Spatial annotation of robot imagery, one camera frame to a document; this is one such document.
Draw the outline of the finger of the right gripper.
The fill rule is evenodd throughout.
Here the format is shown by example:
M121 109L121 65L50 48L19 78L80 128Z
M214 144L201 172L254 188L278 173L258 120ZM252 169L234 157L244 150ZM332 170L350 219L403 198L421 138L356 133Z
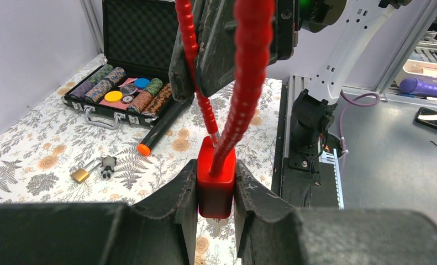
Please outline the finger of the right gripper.
M204 0L191 1L193 23L196 36L199 37L200 21L203 15ZM184 102L194 97L194 86L189 75L180 29L177 30L175 44L169 66L169 79L173 98L178 102Z
M298 1L275 1L272 18L273 40L270 62L286 60L293 54L295 22L299 18ZM196 77L201 93L210 97L234 80L234 1L205 1L199 21L199 54Z

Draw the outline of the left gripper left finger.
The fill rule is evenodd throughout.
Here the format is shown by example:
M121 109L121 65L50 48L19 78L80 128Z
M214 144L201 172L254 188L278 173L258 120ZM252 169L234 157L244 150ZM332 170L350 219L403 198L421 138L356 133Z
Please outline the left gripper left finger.
M0 204L0 264L193 264L197 161L145 199Z

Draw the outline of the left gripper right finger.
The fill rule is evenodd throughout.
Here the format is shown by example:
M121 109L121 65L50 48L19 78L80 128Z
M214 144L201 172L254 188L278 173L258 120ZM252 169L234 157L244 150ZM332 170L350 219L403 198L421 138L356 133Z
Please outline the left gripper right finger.
M406 210L296 208L236 164L242 264L437 264L437 225Z

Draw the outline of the red padlock with keys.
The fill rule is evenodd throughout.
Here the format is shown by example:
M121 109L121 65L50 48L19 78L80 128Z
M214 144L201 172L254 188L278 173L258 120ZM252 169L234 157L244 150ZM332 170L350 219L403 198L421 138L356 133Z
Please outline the red padlock with keys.
M262 93L276 6L274 1L234 1L234 80L205 97L196 77L199 42L191 1L174 4L194 96L207 130L198 155L199 213L206 218L227 218L235 184L235 145L247 131Z

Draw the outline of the brass padlock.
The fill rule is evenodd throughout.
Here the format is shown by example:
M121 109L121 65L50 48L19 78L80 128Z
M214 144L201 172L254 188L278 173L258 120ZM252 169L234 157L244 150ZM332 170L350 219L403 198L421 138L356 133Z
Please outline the brass padlock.
M92 172L96 171L97 168L101 165L101 158L95 158L85 166L75 170L70 174L70 178L74 180L76 183L83 183Z

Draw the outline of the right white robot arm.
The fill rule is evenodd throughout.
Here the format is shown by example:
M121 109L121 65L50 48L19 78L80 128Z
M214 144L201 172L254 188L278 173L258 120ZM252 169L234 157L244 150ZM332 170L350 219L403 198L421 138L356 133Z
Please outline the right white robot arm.
M340 22L333 49L294 103L292 142L309 147L333 121L342 87L381 25L407 1L176 1L178 33L169 68L177 101L196 97L208 136L198 174L236 168L268 65L293 54L299 30Z

